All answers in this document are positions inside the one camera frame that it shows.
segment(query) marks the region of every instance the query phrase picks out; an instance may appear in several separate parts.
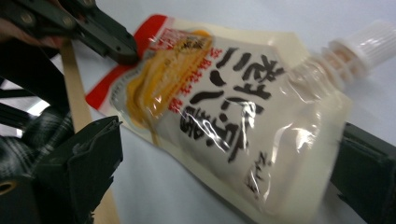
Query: white cap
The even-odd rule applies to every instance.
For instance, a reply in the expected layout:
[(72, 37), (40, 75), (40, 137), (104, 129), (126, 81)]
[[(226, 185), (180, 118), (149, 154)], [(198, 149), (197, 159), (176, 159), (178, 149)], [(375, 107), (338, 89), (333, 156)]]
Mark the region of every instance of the white cap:
[(396, 27), (387, 21), (375, 21), (356, 34), (335, 39), (330, 45), (351, 50), (368, 71), (396, 55)]

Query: white surface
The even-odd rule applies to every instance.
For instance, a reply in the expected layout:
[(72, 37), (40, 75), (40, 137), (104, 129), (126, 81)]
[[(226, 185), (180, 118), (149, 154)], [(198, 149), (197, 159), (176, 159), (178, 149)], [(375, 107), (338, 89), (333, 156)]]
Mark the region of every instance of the white surface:
[[(309, 50), (319, 51), (336, 37), (382, 19), (396, 23), (396, 1), (286, 0), (97, 0), (99, 8), (131, 33), (149, 15), (160, 13), (236, 29), (296, 33)], [(75, 43), (83, 84), (89, 91), (115, 63)], [(396, 145), (396, 59), (346, 88), (354, 107), (349, 122)], [(92, 110), (95, 119), (103, 116)], [(249, 223), (240, 213), (188, 174), (175, 160), (121, 129), (124, 162), (112, 186), (122, 224)], [(313, 223), (364, 223), (329, 186)]]

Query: wooden stick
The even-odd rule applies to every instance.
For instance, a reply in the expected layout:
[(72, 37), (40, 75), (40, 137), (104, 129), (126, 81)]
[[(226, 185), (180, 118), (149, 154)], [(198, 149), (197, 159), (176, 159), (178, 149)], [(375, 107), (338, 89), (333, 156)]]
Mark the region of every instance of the wooden stick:
[[(75, 132), (78, 132), (92, 122), (92, 116), (85, 101), (85, 91), (82, 86), (78, 65), (70, 41), (61, 48), (62, 61), (64, 64), (64, 81), (69, 99), (70, 111), (73, 118)], [(113, 194), (109, 189), (94, 213), (95, 224), (119, 224), (117, 208), (114, 204)]]

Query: white table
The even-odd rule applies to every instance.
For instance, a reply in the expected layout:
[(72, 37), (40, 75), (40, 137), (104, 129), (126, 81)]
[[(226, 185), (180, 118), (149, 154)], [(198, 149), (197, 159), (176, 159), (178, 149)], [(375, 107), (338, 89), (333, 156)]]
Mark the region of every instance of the white table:
[[(396, 23), (394, 0), (97, 0), (97, 4), (131, 33), (149, 15), (160, 13), (235, 29), (294, 32), (313, 51), (374, 20)], [(88, 92), (116, 64), (78, 42), (74, 47)], [(396, 145), (395, 71), (393, 59), (345, 91), (354, 102), (348, 121), (393, 145)], [(103, 117), (93, 109), (91, 112), (94, 119)], [(125, 128), (121, 128), (121, 137), (124, 162), (111, 187), (121, 223), (249, 223), (173, 158)], [(330, 185), (314, 223), (364, 223), (336, 193), (337, 189)]]

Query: plastic pouch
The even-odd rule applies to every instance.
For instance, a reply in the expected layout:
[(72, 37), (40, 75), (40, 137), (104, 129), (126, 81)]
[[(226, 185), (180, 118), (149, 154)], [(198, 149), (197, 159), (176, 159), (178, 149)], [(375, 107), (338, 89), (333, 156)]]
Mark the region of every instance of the plastic pouch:
[(309, 222), (351, 105), (322, 63), (302, 63), (309, 55), (292, 33), (156, 15), (134, 37), (140, 63), (116, 67), (87, 102), (256, 222)]

